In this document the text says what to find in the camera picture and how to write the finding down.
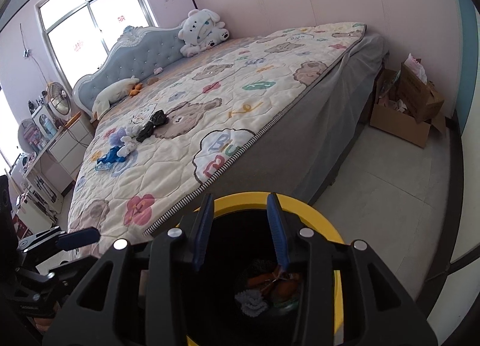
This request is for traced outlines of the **person left hand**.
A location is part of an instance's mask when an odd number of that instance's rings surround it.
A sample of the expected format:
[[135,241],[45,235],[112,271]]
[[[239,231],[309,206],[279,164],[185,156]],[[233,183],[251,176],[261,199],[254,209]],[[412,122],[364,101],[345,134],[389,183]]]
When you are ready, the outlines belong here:
[[55,303],[54,306],[54,314],[53,317],[35,317],[33,319],[33,323],[35,327],[40,331],[41,333],[46,333],[49,328],[51,327],[53,321],[55,320],[56,314],[60,310],[60,305],[58,302]]

